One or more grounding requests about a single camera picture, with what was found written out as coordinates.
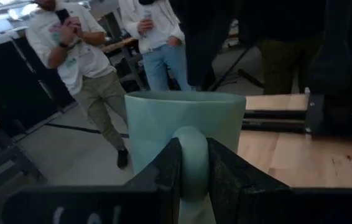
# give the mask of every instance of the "phone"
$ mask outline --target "phone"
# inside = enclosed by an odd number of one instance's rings
[[[56,11],[56,15],[57,15],[57,17],[60,20],[62,25],[64,24],[65,20],[68,17],[70,17],[70,14],[68,13],[68,11],[66,9],[61,9],[59,11]]]

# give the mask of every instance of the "person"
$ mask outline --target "person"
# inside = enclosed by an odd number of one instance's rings
[[[139,40],[150,89],[169,90],[169,67],[181,90],[194,90],[187,82],[184,34],[169,0],[148,5],[142,5],[138,0],[119,0],[119,7],[124,28]]]
[[[250,0],[240,22],[242,35],[259,40],[262,53],[264,94],[291,94],[297,74],[304,93],[310,64],[323,45],[324,0]]]
[[[47,68],[56,68],[76,102],[118,150],[117,165],[127,166],[128,151],[111,123],[105,104],[127,123],[122,88],[116,69],[98,47],[106,32],[87,9],[56,0],[35,0],[41,8],[29,23],[26,36]],[[70,15],[61,24],[56,12]]]

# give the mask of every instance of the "black shoe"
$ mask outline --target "black shoe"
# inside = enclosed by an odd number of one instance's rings
[[[118,159],[116,161],[116,165],[120,168],[123,169],[127,167],[127,155],[128,155],[127,149],[123,150],[118,150]]]

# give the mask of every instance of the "blue jeans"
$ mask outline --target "blue jeans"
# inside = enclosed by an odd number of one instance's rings
[[[187,83],[186,51],[184,45],[171,47],[167,44],[143,54],[144,70],[147,81],[153,91],[169,90],[167,66],[175,75],[176,81],[183,91],[192,91]]]

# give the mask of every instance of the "dark pants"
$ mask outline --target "dark pants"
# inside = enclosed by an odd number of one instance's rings
[[[322,34],[295,42],[261,40],[264,94],[291,94],[296,73],[299,92],[304,93],[307,70],[322,44]]]

